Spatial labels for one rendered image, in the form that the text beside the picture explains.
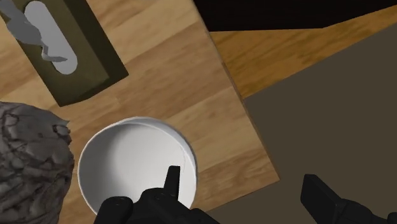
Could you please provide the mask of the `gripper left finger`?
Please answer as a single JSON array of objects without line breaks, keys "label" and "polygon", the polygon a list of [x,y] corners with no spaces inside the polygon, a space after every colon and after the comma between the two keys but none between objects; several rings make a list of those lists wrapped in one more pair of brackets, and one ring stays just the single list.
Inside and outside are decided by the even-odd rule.
[{"label": "gripper left finger", "polygon": [[106,199],[94,224],[219,224],[203,210],[178,201],[179,178],[180,167],[172,165],[164,186],[143,191],[137,202],[122,196]]}]

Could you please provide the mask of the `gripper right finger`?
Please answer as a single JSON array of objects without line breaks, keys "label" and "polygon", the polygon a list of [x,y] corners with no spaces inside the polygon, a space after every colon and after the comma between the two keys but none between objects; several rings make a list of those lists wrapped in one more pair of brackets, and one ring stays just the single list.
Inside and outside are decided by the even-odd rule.
[{"label": "gripper right finger", "polygon": [[381,218],[366,206],[339,197],[315,174],[305,174],[300,201],[317,224],[397,224],[397,212]]}]

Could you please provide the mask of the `white bowl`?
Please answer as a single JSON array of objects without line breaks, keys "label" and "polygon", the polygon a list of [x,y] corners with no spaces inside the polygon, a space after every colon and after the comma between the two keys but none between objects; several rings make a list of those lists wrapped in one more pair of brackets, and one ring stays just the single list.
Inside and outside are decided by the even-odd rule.
[{"label": "white bowl", "polygon": [[191,207],[198,182],[191,145],[169,124],[135,116],[103,128],[87,142],[78,162],[78,183],[88,207],[97,213],[109,197],[136,202],[146,189],[162,187],[171,165],[180,168],[178,200]]}]

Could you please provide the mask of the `wooden table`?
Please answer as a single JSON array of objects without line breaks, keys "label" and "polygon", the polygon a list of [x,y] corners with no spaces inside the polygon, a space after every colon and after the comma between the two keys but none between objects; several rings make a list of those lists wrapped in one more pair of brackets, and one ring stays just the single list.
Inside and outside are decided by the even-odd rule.
[{"label": "wooden table", "polygon": [[69,121],[78,157],[102,128],[150,116],[177,128],[198,162],[194,206],[205,211],[279,180],[192,0],[87,0],[129,75],[60,107],[0,18],[0,101]]}]

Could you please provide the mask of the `grey rough rock figure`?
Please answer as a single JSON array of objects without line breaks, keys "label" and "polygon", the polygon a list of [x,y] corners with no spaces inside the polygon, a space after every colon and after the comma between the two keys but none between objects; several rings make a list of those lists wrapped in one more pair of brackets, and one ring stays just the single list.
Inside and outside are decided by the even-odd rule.
[{"label": "grey rough rock figure", "polygon": [[0,224],[57,224],[72,181],[68,122],[0,101]]}]

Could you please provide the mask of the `olive green tissue box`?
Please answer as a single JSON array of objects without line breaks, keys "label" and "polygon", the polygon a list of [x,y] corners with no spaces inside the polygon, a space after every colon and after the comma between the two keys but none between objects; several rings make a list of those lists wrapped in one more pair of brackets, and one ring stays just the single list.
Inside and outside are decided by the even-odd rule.
[{"label": "olive green tissue box", "polygon": [[0,17],[59,106],[128,76],[86,0],[0,0]]}]

